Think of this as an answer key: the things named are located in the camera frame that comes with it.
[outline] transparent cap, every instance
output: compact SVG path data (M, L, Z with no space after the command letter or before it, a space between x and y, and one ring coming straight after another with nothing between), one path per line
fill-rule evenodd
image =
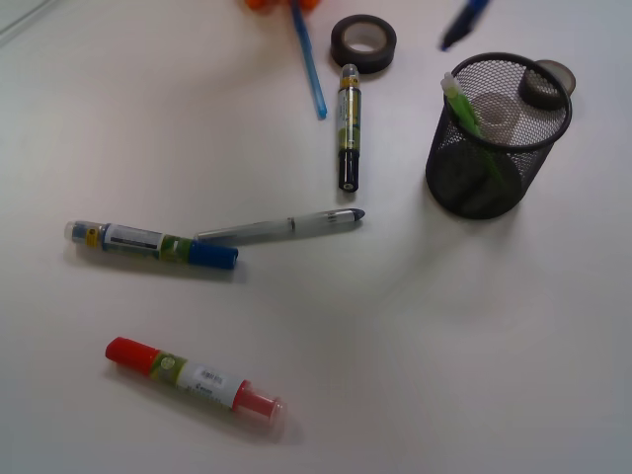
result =
M63 229L63 236L75 244L87 244L96 247L105 225L88 220L71 220Z
M345 64L343 66L343 72L340 74L340 86L359 86L359 72L357 72L355 64Z
M270 427L282 426L285 422L287 407L280 398L272 398L266 392L254 388L246 382L243 390L235 398L233 410L250 412L258 418L265 419Z

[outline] orange object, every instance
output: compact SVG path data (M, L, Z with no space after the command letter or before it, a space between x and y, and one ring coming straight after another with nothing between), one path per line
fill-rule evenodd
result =
M279 3L278 0L246 0L246 5L248 5L253 10L259 10L260 8L267 7L272 5L273 3ZM316 7L320 3L320 0L299 0L301 8L304 10L311 10Z
M116 338L109 343L106 357L152 380L219 403L233 412L250 411L263 415L271 425L283 421L285 404L280 398L269 397L241 377L125 338Z

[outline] white table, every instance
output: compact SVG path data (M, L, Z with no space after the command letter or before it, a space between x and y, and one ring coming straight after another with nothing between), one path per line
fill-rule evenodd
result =
M60 0L5 41L2 472L630 472L623 3L497 0L440 53L460 1L324 0L307 20L320 122L285 9ZM191 236L349 205L328 49L356 13L399 40L390 70L363 83L361 229L243 247L233 276L63 240L76 218ZM567 64L575 116L516 210L459 221L424 183L438 81L492 50ZM104 357L116 336L282 396L284 437L116 370Z

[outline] black mesh pencil cup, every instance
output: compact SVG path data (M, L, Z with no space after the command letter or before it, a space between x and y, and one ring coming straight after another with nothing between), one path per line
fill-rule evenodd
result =
M549 71L514 54L471 57L452 75L475 111L479 132L461 126L444 97L426 180L450 212L497 217L520 202L568 128L571 100Z

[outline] blue cap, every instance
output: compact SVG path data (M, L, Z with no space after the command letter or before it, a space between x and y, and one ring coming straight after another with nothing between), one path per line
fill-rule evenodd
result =
M233 270L239 251L232 247L217 247L194 240L189 250L189 263L218 269Z

